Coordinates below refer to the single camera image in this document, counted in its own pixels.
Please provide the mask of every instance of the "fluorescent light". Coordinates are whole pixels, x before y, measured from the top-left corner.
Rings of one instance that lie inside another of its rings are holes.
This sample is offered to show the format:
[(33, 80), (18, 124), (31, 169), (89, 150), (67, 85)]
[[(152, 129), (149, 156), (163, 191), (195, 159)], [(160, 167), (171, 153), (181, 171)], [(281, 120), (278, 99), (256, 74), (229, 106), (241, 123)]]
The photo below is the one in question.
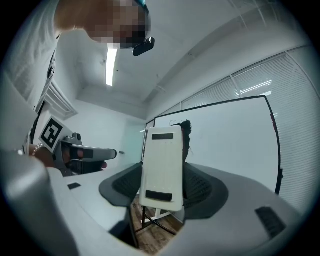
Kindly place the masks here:
[(272, 90), (267, 91), (266, 93), (259, 94), (259, 96), (261, 96), (261, 95), (269, 96), (269, 95), (271, 95), (271, 93), (272, 93)]
[(250, 92), (252, 90), (258, 89), (259, 87), (269, 86), (269, 85), (271, 85), (271, 83), (272, 83), (272, 80), (269, 80), (269, 81), (260, 83), (260, 84), (258, 84), (256, 86), (250, 87), (249, 89), (241, 90), (240, 92), (241, 92), (241, 94), (245, 94), (245, 93)]
[(118, 49), (108, 49), (105, 67), (105, 84), (108, 86), (112, 86), (113, 84), (117, 52)]

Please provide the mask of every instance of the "white backdrop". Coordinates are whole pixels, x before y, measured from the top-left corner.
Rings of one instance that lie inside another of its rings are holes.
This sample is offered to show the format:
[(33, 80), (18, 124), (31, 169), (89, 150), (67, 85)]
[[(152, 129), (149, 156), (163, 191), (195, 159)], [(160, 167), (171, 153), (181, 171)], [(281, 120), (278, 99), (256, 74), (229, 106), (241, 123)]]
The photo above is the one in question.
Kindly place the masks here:
[(155, 119), (155, 127), (191, 121), (188, 163), (219, 169), (276, 190), (278, 141), (265, 97), (222, 103)]

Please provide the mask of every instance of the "bracelet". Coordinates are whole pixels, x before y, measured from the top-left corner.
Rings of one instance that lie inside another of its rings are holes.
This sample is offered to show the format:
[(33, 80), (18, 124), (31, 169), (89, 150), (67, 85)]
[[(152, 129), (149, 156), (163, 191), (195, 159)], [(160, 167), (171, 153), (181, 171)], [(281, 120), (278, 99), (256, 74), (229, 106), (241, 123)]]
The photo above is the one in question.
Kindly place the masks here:
[(38, 151), (39, 149), (43, 148), (43, 147), (45, 147), (45, 145), (43, 145), (42, 143), (39, 143), (39, 144), (35, 147), (32, 155), (35, 156), (36, 153), (37, 153), (37, 151)]

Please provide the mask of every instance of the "wooden floor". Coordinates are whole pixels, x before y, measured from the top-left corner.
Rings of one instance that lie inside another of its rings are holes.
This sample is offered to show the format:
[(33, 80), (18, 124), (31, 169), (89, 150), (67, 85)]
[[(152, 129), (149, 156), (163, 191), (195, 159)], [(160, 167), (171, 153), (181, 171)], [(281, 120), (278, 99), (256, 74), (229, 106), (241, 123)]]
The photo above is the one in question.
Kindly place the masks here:
[[(147, 208), (145, 214), (149, 217), (154, 217), (155, 209)], [(135, 230), (142, 227), (142, 206), (139, 204), (139, 196), (137, 196), (131, 205), (131, 215)], [(167, 229), (177, 233), (183, 227), (183, 224), (169, 215), (158, 220), (159, 224)], [(174, 236), (155, 224), (152, 224), (142, 231), (136, 233), (136, 238), (139, 243), (139, 249), (149, 255), (155, 255), (164, 248)]]

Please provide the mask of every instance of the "white shirt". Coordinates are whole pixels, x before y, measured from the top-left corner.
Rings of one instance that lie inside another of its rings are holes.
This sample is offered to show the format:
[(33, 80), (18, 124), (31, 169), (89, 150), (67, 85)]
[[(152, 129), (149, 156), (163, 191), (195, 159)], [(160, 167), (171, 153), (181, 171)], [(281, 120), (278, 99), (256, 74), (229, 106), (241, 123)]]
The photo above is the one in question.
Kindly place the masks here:
[(0, 67), (0, 149), (21, 149), (37, 117), (57, 47), (54, 18), (59, 0), (44, 0), (16, 34)]

